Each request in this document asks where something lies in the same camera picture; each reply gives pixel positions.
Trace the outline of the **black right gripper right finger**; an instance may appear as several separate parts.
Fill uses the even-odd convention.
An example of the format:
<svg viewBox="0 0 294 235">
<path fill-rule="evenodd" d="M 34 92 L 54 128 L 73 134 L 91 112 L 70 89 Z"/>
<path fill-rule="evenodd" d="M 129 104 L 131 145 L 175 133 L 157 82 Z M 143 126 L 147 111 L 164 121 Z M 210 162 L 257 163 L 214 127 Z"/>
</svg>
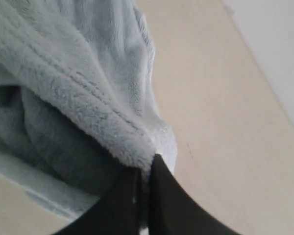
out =
<svg viewBox="0 0 294 235">
<path fill-rule="evenodd" d="M 152 162 L 149 189 L 149 234 L 237 234 L 215 219 L 187 194 L 158 154 Z"/>
</svg>

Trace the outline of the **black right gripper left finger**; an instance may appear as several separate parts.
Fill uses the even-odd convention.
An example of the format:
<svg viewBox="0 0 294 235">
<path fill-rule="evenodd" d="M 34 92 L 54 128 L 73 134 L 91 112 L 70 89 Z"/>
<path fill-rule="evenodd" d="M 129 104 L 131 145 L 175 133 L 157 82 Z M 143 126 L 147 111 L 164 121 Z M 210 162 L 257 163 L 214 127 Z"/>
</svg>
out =
<svg viewBox="0 0 294 235">
<path fill-rule="evenodd" d="M 80 218 L 56 235 L 138 235 L 141 174 L 124 169 L 113 186 Z"/>
</svg>

